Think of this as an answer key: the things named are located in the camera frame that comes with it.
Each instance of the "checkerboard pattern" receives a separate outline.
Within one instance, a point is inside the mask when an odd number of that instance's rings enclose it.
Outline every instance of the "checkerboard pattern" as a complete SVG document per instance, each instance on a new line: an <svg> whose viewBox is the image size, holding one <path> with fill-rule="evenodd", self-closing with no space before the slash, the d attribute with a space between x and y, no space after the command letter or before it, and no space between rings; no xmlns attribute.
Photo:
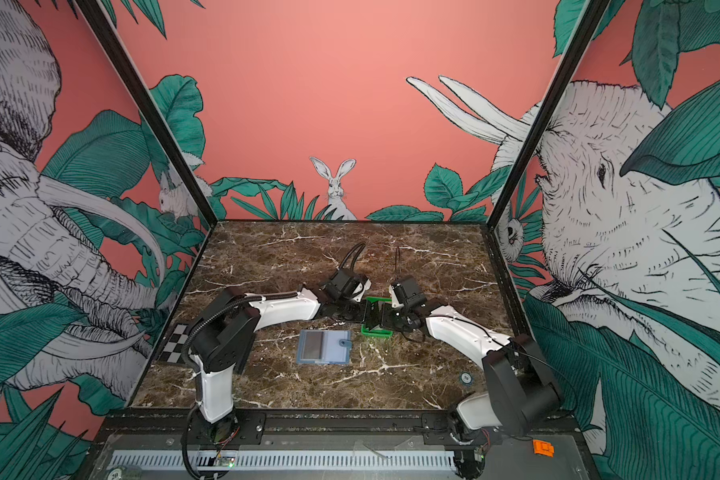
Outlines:
<svg viewBox="0 0 720 480"><path fill-rule="evenodd" d="M189 325L186 323L177 323L173 328L173 333L171 333L168 342L166 342L163 347L163 351L160 352L160 356L158 356L157 359L162 362L183 365L184 361L181 359L181 349L184 347L184 343L187 338L187 335L184 332L188 329Z"/></svg>

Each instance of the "marble tabletop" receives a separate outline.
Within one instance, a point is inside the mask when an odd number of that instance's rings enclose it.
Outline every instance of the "marble tabletop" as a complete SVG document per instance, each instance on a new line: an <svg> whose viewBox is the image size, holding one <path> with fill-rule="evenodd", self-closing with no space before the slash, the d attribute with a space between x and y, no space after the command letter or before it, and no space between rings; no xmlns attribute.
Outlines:
<svg viewBox="0 0 720 480"><path fill-rule="evenodd" d="M414 275L429 298L512 335L480 226L456 224L221 222L172 322L191 322L226 286L274 293L323 281L359 241L367 247L355 270L371 279L370 296L388 296L394 248L400 246L403 275ZM350 363L297 364L298 334L304 329L350 330ZM269 327L256 334L232 394L240 407L430 409L449 408L470 392L485 390L481 370L467 357L439 340L417 342L422 338L420 332L410 340L399 333L390 339L368 337L357 323L330 319ZM472 375L472 385L461 383L462 372ZM153 362L131 406L189 407L194 396L190 369Z"/></svg>

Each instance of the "rabbit illustration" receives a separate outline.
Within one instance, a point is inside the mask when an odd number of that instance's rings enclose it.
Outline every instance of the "rabbit illustration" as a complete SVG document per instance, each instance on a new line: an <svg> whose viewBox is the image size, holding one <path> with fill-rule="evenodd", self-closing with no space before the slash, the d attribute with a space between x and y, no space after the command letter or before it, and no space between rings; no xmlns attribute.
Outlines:
<svg viewBox="0 0 720 480"><path fill-rule="evenodd" d="M202 160L188 152L182 152L182 155L184 161L192 169L192 175L194 175L197 186L200 187L202 194L206 197L211 196L213 193L211 186L194 173L194 169L203 164ZM169 179L175 187L171 188L168 182ZM184 186L181 177L179 177L179 173L173 168L172 164L169 164L168 175L166 175L165 172L160 175L160 211L163 213L171 212L176 217L198 215L197 204L188 189Z"/></svg>
<svg viewBox="0 0 720 480"><path fill-rule="evenodd" d="M357 217L344 205L344 189L342 188L342 177L348 174L352 168L355 168L355 159L344 160L335 177L331 175L331 169L320 159L314 157L309 159L315 165L317 173L328 181L327 212L336 209L333 216L331 216L331 220L356 220Z"/></svg>

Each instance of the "vent grille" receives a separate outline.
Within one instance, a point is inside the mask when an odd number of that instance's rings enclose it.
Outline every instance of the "vent grille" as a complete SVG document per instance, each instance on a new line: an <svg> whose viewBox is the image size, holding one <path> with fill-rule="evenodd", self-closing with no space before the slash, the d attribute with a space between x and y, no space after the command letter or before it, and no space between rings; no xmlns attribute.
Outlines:
<svg viewBox="0 0 720 480"><path fill-rule="evenodd" d="M236 456L235 470L421 470L455 471L452 452L400 452L382 450L381 456L367 451L346 450L245 450L224 451ZM190 461L198 470L227 470L213 467L215 451L192 452ZM115 450L107 468L140 467L143 470L183 470L181 452L165 450Z"/></svg>

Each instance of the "green plastic holder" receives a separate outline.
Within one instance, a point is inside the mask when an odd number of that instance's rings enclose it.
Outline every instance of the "green plastic holder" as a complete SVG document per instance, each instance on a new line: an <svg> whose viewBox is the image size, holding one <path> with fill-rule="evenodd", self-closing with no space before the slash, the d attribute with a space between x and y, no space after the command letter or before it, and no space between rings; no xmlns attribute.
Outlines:
<svg viewBox="0 0 720 480"><path fill-rule="evenodd" d="M365 299L371 303L392 302L391 298L384 298L383 296L366 296ZM384 330L384 329L368 330L367 328L365 328L365 323L363 323L362 326L360 327L360 333L365 336L372 336L374 338L379 338L379 339L388 339L389 337L394 335L394 332L391 330Z"/></svg>

